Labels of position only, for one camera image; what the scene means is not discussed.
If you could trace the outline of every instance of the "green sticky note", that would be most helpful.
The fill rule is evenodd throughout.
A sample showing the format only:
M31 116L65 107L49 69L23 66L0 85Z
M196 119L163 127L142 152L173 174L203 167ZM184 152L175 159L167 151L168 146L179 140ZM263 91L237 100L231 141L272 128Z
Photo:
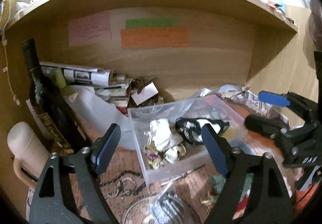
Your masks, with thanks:
M174 27L175 23L176 20L171 18L140 18L126 20L125 28Z

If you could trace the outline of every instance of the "mug handle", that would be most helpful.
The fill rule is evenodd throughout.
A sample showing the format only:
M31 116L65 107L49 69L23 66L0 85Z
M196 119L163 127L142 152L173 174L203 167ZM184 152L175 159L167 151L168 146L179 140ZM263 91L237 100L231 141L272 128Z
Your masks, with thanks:
M29 178L22 170L22 161L15 158L13 160L13 170L14 173L17 175L18 179L20 179L24 184L26 184L31 189L36 189L36 182L34 182L31 178Z

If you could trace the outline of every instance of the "small box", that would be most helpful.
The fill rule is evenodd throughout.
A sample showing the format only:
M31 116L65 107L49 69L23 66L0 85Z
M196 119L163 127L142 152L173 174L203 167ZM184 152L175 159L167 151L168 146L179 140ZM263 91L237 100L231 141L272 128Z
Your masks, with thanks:
M131 108L128 115L133 124L134 143L147 185L163 179L176 177L211 161L204 145L190 145L184 142L187 153L180 158L180 161L175 164L165 165L157 170L152 169L144 153L144 145L148 142L149 136L147 133L150 131L150 121L152 120L166 118L170 122L175 123L179 117L203 117L230 121L230 127L223 137L232 146L238 146L246 153L250 153L250 150L243 141L243 137L247 133L247 130L244 128L244 119L215 95L143 108Z

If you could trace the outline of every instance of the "bottle neck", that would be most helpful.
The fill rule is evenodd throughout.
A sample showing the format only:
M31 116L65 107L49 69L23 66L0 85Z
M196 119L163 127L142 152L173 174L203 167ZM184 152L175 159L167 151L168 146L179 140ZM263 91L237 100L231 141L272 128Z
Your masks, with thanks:
M37 66L33 70L30 70L29 75L34 83L39 82L42 75L41 66Z
M33 81L39 81L42 75L42 71L39 64L34 40L30 39L26 41L22 46L22 50L30 76L32 77Z

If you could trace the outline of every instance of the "orange sticky note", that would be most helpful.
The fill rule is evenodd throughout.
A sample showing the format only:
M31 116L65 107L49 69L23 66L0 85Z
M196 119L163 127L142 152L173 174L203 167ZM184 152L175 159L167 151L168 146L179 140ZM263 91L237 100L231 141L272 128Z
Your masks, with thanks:
M122 49L189 47L189 30L175 27L123 29Z

